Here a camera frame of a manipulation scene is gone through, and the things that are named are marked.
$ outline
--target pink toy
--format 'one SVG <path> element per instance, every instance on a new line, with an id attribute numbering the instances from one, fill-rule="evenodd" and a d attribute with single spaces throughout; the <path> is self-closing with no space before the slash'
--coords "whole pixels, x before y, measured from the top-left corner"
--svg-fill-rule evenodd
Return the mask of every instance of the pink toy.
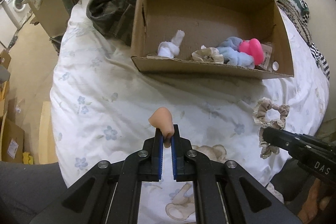
<path id="1" fill-rule="evenodd" d="M 264 61 L 263 48 L 258 39 L 252 38 L 249 42 L 244 40 L 240 43 L 238 51 L 251 55 L 256 66 Z"/>

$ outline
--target bolt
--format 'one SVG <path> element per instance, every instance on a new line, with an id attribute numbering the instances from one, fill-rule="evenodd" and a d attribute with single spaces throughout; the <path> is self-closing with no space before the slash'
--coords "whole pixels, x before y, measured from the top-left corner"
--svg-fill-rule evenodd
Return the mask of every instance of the bolt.
<path id="1" fill-rule="evenodd" d="M 197 151 L 196 151 L 196 150 L 189 150 L 189 151 L 187 152 L 187 155 L 188 155 L 189 157 L 195 157 L 195 156 L 197 155 Z"/>
<path id="2" fill-rule="evenodd" d="M 140 150 L 138 152 L 139 157 L 147 157 L 148 156 L 148 151 L 147 150 Z"/>
<path id="3" fill-rule="evenodd" d="M 100 162 L 98 162 L 98 167 L 101 169 L 106 168 L 107 166 L 109 166 L 110 162 L 107 160 L 101 160 Z"/>
<path id="4" fill-rule="evenodd" d="M 229 168 L 236 168 L 236 167 L 237 167 L 237 163 L 236 163 L 234 160 L 228 160 L 228 161 L 226 162 L 226 165 L 227 165 L 227 167 L 229 167 Z"/>

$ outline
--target white shipping label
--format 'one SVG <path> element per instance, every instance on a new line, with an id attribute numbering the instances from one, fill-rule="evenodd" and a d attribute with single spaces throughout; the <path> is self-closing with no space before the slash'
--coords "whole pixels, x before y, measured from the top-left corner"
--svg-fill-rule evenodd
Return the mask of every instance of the white shipping label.
<path id="1" fill-rule="evenodd" d="M 7 154 L 14 159 L 18 147 L 19 145 L 17 144 L 17 142 L 12 139 L 8 146 Z"/>
<path id="2" fill-rule="evenodd" d="M 272 47 L 265 44 L 261 44 L 261 47 L 264 52 L 264 61 L 259 66 L 267 70 L 269 60 L 271 59 Z"/>

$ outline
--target gray pants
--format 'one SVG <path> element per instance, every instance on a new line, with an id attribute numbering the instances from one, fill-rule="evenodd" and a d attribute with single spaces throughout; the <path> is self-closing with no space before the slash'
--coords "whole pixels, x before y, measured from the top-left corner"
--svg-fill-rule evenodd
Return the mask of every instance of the gray pants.
<path id="1" fill-rule="evenodd" d="M 28 224 L 66 189 L 58 163 L 0 161 L 0 197 L 19 224 Z"/>

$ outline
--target white bed sheet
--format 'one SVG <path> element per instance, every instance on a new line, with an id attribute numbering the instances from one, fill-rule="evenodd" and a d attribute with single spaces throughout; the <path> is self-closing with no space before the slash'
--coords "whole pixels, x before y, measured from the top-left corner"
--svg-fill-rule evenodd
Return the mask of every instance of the white bed sheet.
<path id="1" fill-rule="evenodd" d="M 106 40 L 93 28 L 86 17 L 87 3 L 81 0 L 72 10 L 50 92 L 56 153 L 67 186 L 98 161 L 117 162 L 141 149 L 155 131 L 148 118 L 161 106 L 172 112 L 181 136 L 212 159 L 237 161 L 263 185 L 289 155 L 282 150 L 260 158 L 259 127 L 252 118 L 256 102 L 267 97 L 290 105 L 285 129 L 291 132 L 313 135 L 322 122 L 328 81 L 283 12 L 294 78 L 169 79 L 138 72 L 129 47 Z M 269 118 L 277 116 L 268 112 Z M 174 199 L 178 192 L 185 197 L 183 204 Z M 173 181 L 170 149 L 165 149 L 163 180 L 143 183 L 139 223 L 193 222 L 192 208 L 192 188 Z"/>

